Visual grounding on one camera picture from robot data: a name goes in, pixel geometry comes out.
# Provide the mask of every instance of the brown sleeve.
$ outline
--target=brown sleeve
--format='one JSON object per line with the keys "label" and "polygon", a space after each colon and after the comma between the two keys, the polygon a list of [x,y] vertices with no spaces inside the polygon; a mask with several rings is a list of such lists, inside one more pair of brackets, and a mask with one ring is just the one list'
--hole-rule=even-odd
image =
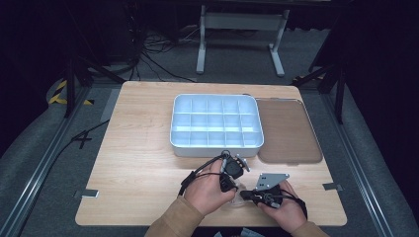
{"label": "brown sleeve", "polygon": [[316,224],[313,222],[307,221],[305,224],[301,225],[297,230],[291,233],[293,237],[325,237],[329,236],[324,233]]}
{"label": "brown sleeve", "polygon": [[166,212],[151,224],[145,236],[191,236],[203,219],[204,216],[196,208],[183,197],[178,197]]}

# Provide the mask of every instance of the tray lid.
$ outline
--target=tray lid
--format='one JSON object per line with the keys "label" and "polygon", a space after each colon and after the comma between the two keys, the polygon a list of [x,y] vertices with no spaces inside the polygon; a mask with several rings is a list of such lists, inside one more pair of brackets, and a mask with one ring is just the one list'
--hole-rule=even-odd
{"label": "tray lid", "polygon": [[256,99],[265,142],[259,158],[266,163],[317,163],[323,158],[304,103]]}

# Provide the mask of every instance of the gray carpet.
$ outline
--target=gray carpet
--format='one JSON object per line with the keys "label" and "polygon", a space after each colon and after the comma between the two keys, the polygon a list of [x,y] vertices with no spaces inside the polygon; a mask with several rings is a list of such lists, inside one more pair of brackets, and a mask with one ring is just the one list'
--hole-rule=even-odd
{"label": "gray carpet", "polygon": [[[198,55],[198,44],[195,41],[150,56],[173,74],[193,78],[198,82],[288,85],[295,76],[308,73],[307,68],[326,36],[327,31],[285,32],[280,46],[280,57],[286,71],[284,78],[276,76],[267,49],[267,44],[275,38],[275,34],[272,33],[260,32],[251,37],[230,32],[210,34],[206,71],[203,75],[195,73]],[[146,58],[144,61],[140,61],[137,67],[139,78],[134,72],[132,80],[156,81],[160,77],[160,80],[164,81],[185,81],[169,75]],[[121,76],[128,79],[130,72]],[[70,141],[71,137],[79,132],[108,119],[120,87],[121,85],[110,79],[96,78],[86,98],[95,100],[94,105],[82,106],[65,134],[63,143]],[[51,85],[52,92],[54,89],[55,85]],[[301,89],[301,93],[332,178],[344,189],[339,192],[339,196],[347,213],[348,223],[342,227],[322,226],[322,229],[331,236],[378,236],[356,179],[349,168],[344,144],[332,125],[332,118],[327,114],[326,105],[315,91]],[[56,132],[64,112],[64,105],[50,105],[0,159],[0,223],[5,223],[12,211],[14,203]],[[344,128],[377,194],[377,200],[393,235],[419,236],[411,210],[391,178],[348,90],[345,95],[343,120]],[[73,195],[76,191],[83,190],[87,184],[106,127],[105,124],[89,132],[88,137],[92,140],[86,141],[82,149],[81,142],[75,141],[59,156],[44,183],[22,236],[143,236],[146,227],[82,227],[74,221],[80,199]]]}

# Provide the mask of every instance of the wooden table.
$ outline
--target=wooden table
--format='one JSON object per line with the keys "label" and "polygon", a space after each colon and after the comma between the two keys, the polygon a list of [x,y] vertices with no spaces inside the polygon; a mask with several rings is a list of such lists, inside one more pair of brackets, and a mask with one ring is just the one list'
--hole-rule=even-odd
{"label": "wooden table", "polygon": [[[79,225],[150,225],[176,198],[180,183],[208,158],[183,158],[173,153],[170,124],[177,95],[188,93],[250,94],[256,98],[300,99],[296,87],[269,85],[126,82],[89,179],[96,198],[83,198],[76,215]],[[315,164],[268,165],[248,158],[251,172],[239,178],[249,190],[260,173],[288,173],[289,182],[307,205],[309,220],[341,226],[347,221],[326,161]],[[276,226],[253,203],[226,204],[208,215],[201,226]]]}

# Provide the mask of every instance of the tray compartment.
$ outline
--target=tray compartment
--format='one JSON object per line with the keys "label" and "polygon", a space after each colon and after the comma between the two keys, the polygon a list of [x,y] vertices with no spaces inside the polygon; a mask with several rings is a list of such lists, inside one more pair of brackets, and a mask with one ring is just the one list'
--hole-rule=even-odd
{"label": "tray compartment", "polygon": [[179,95],[170,142],[178,156],[214,157],[229,150],[253,157],[264,142],[256,100],[245,95]]}

